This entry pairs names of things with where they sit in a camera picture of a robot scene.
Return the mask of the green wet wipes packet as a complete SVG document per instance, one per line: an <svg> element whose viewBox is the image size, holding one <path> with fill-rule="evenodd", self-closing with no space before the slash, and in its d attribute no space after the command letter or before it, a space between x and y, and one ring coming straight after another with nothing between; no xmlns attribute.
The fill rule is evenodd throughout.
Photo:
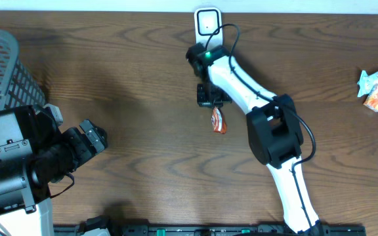
<svg viewBox="0 0 378 236"><path fill-rule="evenodd" d="M378 71L374 74L368 75L365 70L361 72L360 78L357 82L359 86L357 97L362 97L371 92L375 85L378 85Z"/></svg>

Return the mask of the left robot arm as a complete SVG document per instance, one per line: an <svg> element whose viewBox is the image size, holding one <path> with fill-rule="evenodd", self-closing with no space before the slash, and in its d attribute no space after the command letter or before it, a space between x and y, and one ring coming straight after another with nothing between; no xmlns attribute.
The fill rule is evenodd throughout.
<svg viewBox="0 0 378 236"><path fill-rule="evenodd" d="M76 226L53 224L49 183L73 178L108 147L103 128L90 120L61 132L58 107L28 105L0 111L0 235L113 235L99 216Z"/></svg>

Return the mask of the orange snack bar wrapper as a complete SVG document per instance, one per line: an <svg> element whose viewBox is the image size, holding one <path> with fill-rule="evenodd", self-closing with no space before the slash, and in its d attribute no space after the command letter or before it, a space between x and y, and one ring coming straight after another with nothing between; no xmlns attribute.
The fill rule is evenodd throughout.
<svg viewBox="0 0 378 236"><path fill-rule="evenodd" d="M220 134L225 134L227 130L226 122L224 116L218 107L213 108L211 123L213 126L213 131Z"/></svg>

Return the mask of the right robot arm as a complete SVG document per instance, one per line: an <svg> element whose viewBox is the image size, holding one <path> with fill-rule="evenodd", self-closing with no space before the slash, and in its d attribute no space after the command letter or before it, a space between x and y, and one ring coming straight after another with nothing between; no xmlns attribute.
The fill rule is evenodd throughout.
<svg viewBox="0 0 378 236"><path fill-rule="evenodd" d="M198 106L219 109L235 102L245 114L249 147L275 181L287 227L298 234L314 233L320 219L308 196L301 157L302 131L311 129L297 115L292 98L260 86L222 46L208 50L197 43L186 59L202 80Z"/></svg>

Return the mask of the orange Kleenex tissue pack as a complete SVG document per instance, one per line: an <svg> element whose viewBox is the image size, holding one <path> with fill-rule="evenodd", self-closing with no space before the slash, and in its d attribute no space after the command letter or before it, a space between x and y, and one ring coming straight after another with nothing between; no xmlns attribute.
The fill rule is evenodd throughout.
<svg viewBox="0 0 378 236"><path fill-rule="evenodd" d="M364 102L364 105L374 112L378 112L378 84L373 86Z"/></svg>

